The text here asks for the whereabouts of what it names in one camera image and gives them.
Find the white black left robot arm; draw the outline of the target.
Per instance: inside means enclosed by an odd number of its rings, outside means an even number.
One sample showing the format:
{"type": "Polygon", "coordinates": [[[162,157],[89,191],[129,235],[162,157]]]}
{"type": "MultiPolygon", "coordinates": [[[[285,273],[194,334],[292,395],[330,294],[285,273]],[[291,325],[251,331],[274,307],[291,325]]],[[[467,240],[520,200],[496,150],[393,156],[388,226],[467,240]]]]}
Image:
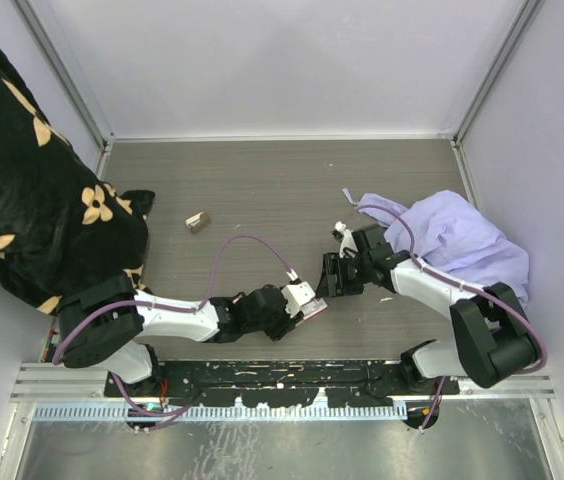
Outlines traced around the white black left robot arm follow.
{"type": "Polygon", "coordinates": [[[283,286],[251,293],[183,301],[135,289],[122,276],[76,294],[58,307],[60,344],[52,362],[67,368],[98,367],[140,396],[156,393],[162,372],[154,349],[141,337],[174,337],[197,343],[232,343],[250,333],[277,341],[307,316],[315,299],[294,273],[283,286]]]}

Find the beige stapler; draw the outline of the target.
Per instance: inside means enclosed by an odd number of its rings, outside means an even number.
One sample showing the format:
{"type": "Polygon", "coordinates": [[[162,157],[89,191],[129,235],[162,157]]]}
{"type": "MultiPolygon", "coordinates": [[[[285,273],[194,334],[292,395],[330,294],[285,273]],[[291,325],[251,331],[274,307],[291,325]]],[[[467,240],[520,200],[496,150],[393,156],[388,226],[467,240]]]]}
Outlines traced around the beige stapler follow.
{"type": "Polygon", "coordinates": [[[197,235],[211,224],[211,216],[207,212],[199,212],[185,220],[185,226],[192,235],[197,235]]]}

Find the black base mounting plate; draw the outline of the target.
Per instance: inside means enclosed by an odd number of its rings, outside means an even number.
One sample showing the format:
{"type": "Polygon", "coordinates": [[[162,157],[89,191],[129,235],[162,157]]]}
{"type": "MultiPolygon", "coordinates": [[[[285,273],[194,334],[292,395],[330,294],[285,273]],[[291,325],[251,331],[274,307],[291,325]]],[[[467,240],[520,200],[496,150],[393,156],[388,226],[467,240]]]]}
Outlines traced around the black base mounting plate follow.
{"type": "Polygon", "coordinates": [[[437,380],[407,383],[401,366],[386,360],[166,361],[161,376],[140,387],[134,399],[159,397],[175,405],[230,407],[309,406],[324,393],[329,407],[391,406],[400,397],[429,399],[437,380]]]}

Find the black floral blanket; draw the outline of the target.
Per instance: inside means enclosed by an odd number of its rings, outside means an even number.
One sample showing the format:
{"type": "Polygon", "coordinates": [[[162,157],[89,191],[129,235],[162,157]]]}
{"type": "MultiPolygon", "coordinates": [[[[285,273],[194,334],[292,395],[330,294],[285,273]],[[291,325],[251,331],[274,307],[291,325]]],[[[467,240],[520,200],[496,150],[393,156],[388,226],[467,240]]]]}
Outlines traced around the black floral blanket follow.
{"type": "Polygon", "coordinates": [[[110,278],[142,284],[150,190],[118,192],[56,130],[0,49],[0,285],[40,312],[110,278]]]}

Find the aluminium front rail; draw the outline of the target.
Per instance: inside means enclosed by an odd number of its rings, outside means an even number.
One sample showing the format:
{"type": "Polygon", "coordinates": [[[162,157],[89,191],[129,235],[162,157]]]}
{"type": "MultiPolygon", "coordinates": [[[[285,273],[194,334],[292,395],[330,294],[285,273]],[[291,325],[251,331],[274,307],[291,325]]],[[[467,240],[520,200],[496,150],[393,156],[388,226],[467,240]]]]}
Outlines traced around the aluminium front rail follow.
{"type": "MultiPolygon", "coordinates": [[[[163,397],[174,403],[231,406],[308,405],[325,395],[335,405],[362,404],[385,399],[426,400],[440,388],[457,399],[552,399],[555,391],[545,375],[513,376],[485,389],[453,375],[437,381],[408,378],[402,366],[388,360],[305,361],[166,361],[159,376],[127,387],[135,400],[163,397]]],[[[13,402],[113,401],[121,398],[112,375],[89,367],[68,369],[50,363],[21,366],[10,399],[13,402]]]]}

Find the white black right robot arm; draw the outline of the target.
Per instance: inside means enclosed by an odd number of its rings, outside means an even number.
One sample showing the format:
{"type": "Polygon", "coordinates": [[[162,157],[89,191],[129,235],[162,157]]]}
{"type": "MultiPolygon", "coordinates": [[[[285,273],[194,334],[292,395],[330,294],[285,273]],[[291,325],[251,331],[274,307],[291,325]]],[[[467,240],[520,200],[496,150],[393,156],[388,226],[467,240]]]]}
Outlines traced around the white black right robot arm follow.
{"type": "Polygon", "coordinates": [[[437,377],[467,377],[481,388],[540,366],[540,341],[513,290],[465,283],[443,274],[411,252],[396,252],[383,230],[357,230],[337,223],[332,231],[338,251],[323,256],[319,298],[360,295],[373,284],[409,297],[449,320],[449,342],[427,340],[400,356],[400,379],[406,390],[421,394],[437,377]]]}

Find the lavender crumpled cloth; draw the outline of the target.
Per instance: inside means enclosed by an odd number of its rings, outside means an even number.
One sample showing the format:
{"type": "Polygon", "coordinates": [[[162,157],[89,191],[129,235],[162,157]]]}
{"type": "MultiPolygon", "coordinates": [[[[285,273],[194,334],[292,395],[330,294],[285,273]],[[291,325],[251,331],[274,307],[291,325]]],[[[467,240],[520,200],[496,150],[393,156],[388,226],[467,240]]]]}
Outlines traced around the lavender crumpled cloth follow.
{"type": "Polygon", "coordinates": [[[414,253],[443,273],[485,286],[505,283],[528,304],[528,253],[461,195],[444,190],[406,207],[366,193],[358,204],[385,229],[393,250],[414,243],[414,253]]]}

